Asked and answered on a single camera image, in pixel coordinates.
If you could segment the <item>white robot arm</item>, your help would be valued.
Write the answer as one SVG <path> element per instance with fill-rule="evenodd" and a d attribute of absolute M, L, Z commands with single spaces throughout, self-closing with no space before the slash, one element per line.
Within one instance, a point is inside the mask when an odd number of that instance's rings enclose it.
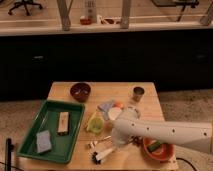
<path fill-rule="evenodd" d="M 148 121 L 135 108 L 125 108 L 115 119 L 112 143 L 125 146 L 132 136 L 151 138 L 213 155 L 213 123 Z"/>

